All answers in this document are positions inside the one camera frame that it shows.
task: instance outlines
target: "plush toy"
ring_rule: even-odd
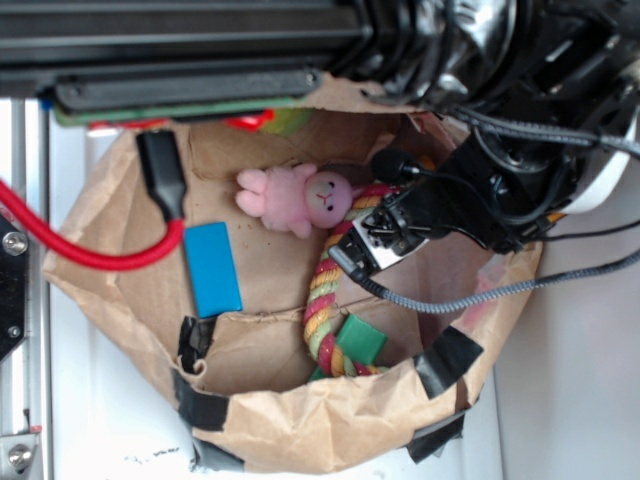
[[[309,163],[244,170],[238,183],[244,190],[236,203],[247,215],[261,218],[270,230],[292,231],[299,238],[308,238],[312,225],[332,228],[340,223],[356,195],[344,177],[318,172]]]

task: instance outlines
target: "black usb connector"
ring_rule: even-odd
[[[148,131],[136,136],[144,181],[166,222],[184,218],[187,186],[173,132]]]

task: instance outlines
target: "multicolored rope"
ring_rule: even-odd
[[[336,301],[335,292],[343,272],[338,264],[329,257],[328,250],[349,231],[355,218],[373,211],[385,195],[394,191],[388,185],[383,184],[366,187],[362,195],[354,202],[344,221],[332,230],[320,255],[320,261],[311,280],[303,324],[304,341],[309,346],[311,357],[318,362],[320,369],[327,376],[348,375],[355,377],[372,375],[381,371],[374,365],[362,365],[352,361],[336,344],[336,337],[331,333],[330,320],[333,317],[333,305]]]

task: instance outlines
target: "metal frame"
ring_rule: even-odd
[[[5,130],[0,175],[46,219],[48,115],[36,101],[0,100],[0,124]],[[43,258],[44,249],[30,244],[25,339],[0,364],[0,477],[7,480],[53,478],[49,287],[40,272]]]

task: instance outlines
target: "brown paper bag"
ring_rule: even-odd
[[[343,278],[335,330],[353,312],[383,331],[389,340],[379,364],[390,369],[307,384],[315,364],[302,340],[301,319],[327,232],[316,229],[308,240],[270,232],[234,203],[235,176],[243,168],[361,164],[381,139],[412,144],[405,125],[397,114],[316,111],[286,138],[219,123],[175,127],[189,188],[187,224],[226,222],[244,304],[242,312],[218,317],[212,346],[194,374],[177,357],[183,318],[195,316],[182,251],[122,274],[49,254],[45,275],[178,409],[203,456],[205,450],[217,452],[217,459],[226,455],[245,470],[319,473],[406,445],[420,429],[473,405],[528,295],[436,318],[372,298]],[[452,146],[437,125],[422,138],[428,140],[424,153],[436,160]],[[125,133],[93,172],[62,233],[81,245],[123,254],[154,243],[163,232],[162,216],[145,193],[133,134]],[[539,255],[532,247],[495,258],[481,271],[480,286],[531,278]],[[478,270],[489,258],[471,240],[452,234],[377,280],[413,298],[444,301],[478,288]],[[440,372],[434,377],[440,383],[427,378],[431,368]]]

